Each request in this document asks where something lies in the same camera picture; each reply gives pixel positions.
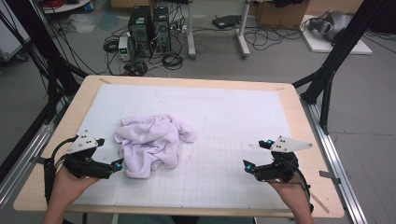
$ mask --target concrete floor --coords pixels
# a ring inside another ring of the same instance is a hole
[[[73,13],[85,13],[83,9]],[[61,20],[71,12],[63,13]],[[96,30],[92,34],[68,34],[70,46],[93,71],[106,71],[102,46],[112,32],[126,26],[127,20],[105,3],[90,15],[94,16]],[[196,19],[195,24],[212,27],[214,17]],[[255,25],[249,18],[248,24]],[[396,50],[395,41],[371,37],[374,41]],[[187,57],[187,45],[180,38],[184,58],[183,66],[166,73],[162,69],[150,70],[146,76],[244,80],[257,82],[292,83],[315,72],[327,53],[312,53],[302,38],[284,39],[266,50],[249,46],[251,56],[242,60],[234,34],[195,33],[196,60]],[[329,131],[344,165],[368,223],[393,223],[396,220],[396,54],[376,43],[362,39],[373,51],[371,55],[349,55],[338,70],[332,86]],[[263,43],[262,36],[258,41]],[[114,73],[120,73],[119,57],[111,63]],[[84,65],[81,68],[91,72]],[[44,86],[35,66],[15,60],[0,67],[0,161],[19,141],[31,122],[47,101]],[[22,213],[12,208],[13,200],[22,183],[0,211],[0,222],[39,223],[42,214]],[[77,223],[81,214],[67,214]],[[89,215],[90,223],[111,223],[112,215]],[[347,216],[341,219],[316,218],[317,223],[350,223]],[[259,218],[258,223],[292,223],[287,218]]]

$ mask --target white desk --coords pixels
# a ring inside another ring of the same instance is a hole
[[[247,41],[245,40],[244,37],[244,32],[245,32],[245,25],[247,22],[248,18],[248,9],[250,7],[250,0],[245,0],[243,9],[242,9],[242,20],[241,20],[241,26],[240,29],[236,29],[236,37],[238,38],[239,45],[242,50],[242,58],[246,59],[250,55],[250,51],[248,49],[248,44]],[[187,33],[187,43],[189,47],[189,56],[192,59],[195,59],[195,45],[194,45],[194,36],[192,33],[192,8],[193,8],[193,0],[189,0],[189,32]]]

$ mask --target crumpled towel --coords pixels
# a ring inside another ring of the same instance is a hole
[[[148,178],[162,164],[167,169],[177,166],[180,140],[192,143],[196,131],[170,115],[127,117],[114,133],[121,143],[126,174],[133,178]]]

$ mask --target hand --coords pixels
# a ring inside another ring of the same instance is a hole
[[[268,183],[276,190],[282,201],[294,214],[296,223],[314,223],[311,211],[309,210],[308,200],[297,175],[295,173],[288,183],[281,183],[275,180],[268,181]]]
[[[85,189],[97,181],[99,179],[93,177],[77,178],[62,167],[56,174],[43,224],[63,223],[67,207],[81,196]]]

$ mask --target computer tower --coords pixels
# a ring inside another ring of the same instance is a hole
[[[155,49],[154,23],[151,18],[149,6],[136,6],[132,8],[131,17],[128,22],[134,56],[137,58],[149,58],[152,49]]]
[[[171,50],[171,36],[169,31],[168,7],[155,7],[152,12],[155,35],[157,36],[157,49]]]

